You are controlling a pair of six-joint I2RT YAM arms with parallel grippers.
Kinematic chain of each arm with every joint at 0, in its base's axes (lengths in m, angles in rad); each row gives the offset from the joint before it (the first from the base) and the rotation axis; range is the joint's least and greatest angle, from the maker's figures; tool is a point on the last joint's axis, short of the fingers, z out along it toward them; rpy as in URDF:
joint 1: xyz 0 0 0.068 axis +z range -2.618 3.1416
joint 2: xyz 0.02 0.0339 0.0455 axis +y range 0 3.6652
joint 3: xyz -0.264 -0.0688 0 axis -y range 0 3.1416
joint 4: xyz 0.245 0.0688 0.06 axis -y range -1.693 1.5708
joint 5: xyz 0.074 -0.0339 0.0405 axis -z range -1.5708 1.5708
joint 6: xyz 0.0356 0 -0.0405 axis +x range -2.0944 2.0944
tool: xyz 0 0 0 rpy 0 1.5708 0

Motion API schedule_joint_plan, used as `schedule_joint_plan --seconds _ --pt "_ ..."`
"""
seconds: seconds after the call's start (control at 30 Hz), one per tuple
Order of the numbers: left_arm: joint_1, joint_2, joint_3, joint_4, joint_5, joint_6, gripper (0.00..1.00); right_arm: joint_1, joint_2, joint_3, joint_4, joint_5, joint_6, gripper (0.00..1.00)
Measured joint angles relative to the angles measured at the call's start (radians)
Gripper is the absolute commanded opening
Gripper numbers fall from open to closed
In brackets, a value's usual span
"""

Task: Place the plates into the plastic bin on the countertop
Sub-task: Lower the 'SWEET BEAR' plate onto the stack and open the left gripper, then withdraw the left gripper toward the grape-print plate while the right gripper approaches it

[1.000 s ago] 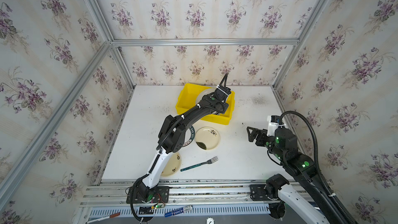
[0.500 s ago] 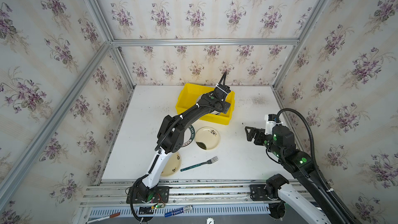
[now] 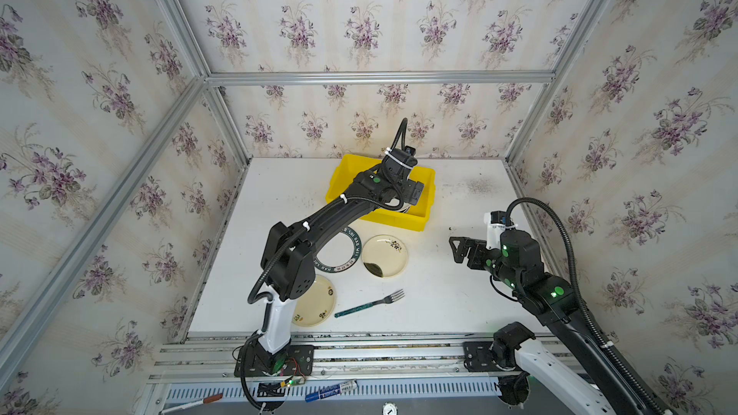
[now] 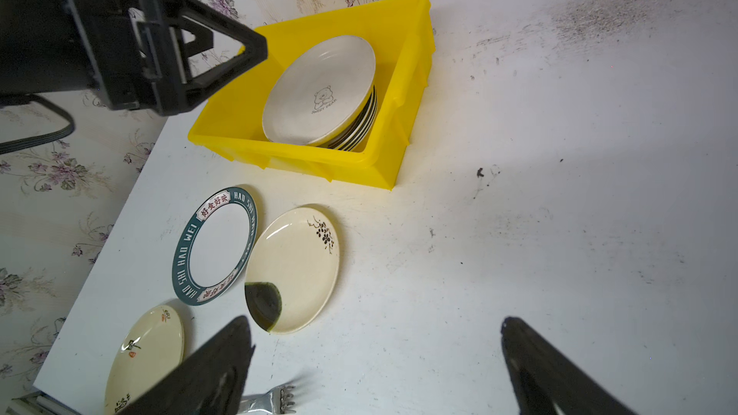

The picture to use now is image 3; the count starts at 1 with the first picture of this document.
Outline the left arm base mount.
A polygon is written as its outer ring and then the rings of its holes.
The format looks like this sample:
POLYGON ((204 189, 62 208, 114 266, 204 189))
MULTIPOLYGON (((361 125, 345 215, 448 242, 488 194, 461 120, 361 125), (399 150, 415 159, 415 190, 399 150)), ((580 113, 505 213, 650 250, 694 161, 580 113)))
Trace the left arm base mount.
POLYGON ((250 378, 281 377, 282 382, 295 378, 305 380, 312 374, 315 347, 311 345, 291 345, 270 355, 261 347, 259 340, 247 340, 232 351, 236 362, 234 376, 238 379, 243 395, 249 405, 259 414, 274 412, 284 403, 276 401, 273 396, 281 397, 280 389, 265 389, 255 395, 250 388, 250 378))

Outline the cream floral plate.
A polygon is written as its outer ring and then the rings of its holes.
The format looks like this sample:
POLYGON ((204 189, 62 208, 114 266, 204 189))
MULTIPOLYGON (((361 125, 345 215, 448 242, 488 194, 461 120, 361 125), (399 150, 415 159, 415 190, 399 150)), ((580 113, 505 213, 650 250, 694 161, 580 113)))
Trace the cream floral plate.
POLYGON ((336 307, 336 288, 330 280, 317 276, 311 288, 296 305, 292 324, 300 328, 312 328, 332 316, 336 307))

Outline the cream plate with dark leaf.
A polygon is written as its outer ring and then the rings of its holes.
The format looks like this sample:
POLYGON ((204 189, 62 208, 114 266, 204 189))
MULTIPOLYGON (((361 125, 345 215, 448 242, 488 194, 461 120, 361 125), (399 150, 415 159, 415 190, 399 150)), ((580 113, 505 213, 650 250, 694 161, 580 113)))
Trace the cream plate with dark leaf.
POLYGON ((375 277, 388 279, 399 276, 409 263, 409 248, 396 236, 379 234, 363 244, 361 261, 375 277))

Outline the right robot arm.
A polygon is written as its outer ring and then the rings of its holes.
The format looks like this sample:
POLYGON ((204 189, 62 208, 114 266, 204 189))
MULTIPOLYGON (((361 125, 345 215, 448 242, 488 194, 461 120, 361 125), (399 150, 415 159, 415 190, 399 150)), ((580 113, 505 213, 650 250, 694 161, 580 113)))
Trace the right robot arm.
POLYGON ((544 202, 522 197, 504 211, 486 213, 485 239, 452 236, 454 261, 484 271, 490 284, 509 288, 505 299, 520 305, 562 343, 582 367, 575 372, 520 322, 495 332, 485 351, 473 352, 465 365, 471 372, 483 364, 533 377, 575 414, 670 414, 671 407, 640 377, 605 335, 586 305, 577 278, 572 240, 560 217, 544 202), (517 227, 512 213, 528 204, 544 211, 562 238, 568 278, 548 272, 541 248, 531 234, 517 227))

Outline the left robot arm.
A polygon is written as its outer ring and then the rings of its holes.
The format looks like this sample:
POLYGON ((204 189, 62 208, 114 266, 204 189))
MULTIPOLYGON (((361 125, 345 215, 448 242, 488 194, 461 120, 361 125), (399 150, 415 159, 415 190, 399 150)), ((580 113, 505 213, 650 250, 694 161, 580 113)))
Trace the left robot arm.
POLYGON ((317 255, 337 234, 377 209, 400 212, 418 204, 424 184, 411 180, 417 165, 415 149, 406 144, 405 118, 382 161, 359 172, 338 197, 312 215, 269 231, 261 259, 261 274, 247 302, 265 301, 265 317, 257 332, 258 348, 280 355, 291 341, 291 321, 297 300, 315 280, 317 255))

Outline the green text-rimmed white plate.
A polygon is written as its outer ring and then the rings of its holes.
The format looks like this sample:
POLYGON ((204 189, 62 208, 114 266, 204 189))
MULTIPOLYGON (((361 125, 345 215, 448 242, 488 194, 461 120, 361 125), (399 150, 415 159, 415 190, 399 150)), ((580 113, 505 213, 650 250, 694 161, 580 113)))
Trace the green text-rimmed white plate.
POLYGON ((361 250, 359 234, 351 227, 346 227, 318 252, 314 266, 327 274, 345 272, 361 259, 361 250))

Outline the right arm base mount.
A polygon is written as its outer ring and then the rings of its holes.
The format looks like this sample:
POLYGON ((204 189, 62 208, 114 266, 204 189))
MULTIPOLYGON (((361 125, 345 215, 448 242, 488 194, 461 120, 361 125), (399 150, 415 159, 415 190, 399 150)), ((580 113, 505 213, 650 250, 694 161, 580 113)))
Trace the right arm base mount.
POLYGON ((464 368, 469 373, 513 372, 513 376, 498 378, 498 398, 510 407, 522 407, 530 396, 530 374, 517 364, 515 352, 521 350, 524 342, 534 338, 531 330, 513 322, 495 332, 491 340, 465 341, 462 343, 464 368))

